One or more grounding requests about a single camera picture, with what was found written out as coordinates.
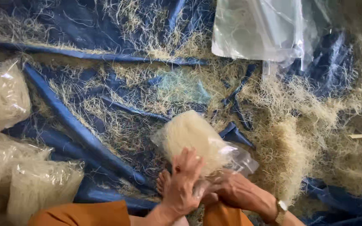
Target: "orange clothing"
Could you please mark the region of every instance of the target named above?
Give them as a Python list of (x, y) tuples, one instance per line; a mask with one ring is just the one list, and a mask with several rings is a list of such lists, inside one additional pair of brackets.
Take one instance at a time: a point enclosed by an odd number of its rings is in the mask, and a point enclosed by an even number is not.
[[(130, 226), (124, 200), (95, 204), (65, 204), (40, 210), (28, 226)], [(241, 209), (221, 202), (205, 208), (204, 226), (253, 226)]]

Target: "wristwatch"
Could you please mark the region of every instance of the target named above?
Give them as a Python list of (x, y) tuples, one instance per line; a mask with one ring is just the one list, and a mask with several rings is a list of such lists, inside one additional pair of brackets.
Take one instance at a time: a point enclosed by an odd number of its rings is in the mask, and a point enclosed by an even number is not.
[(278, 216), (276, 217), (275, 222), (277, 223), (277, 225), (281, 226), (283, 224), (284, 216), (287, 212), (287, 205), (282, 200), (278, 199), (277, 201)]

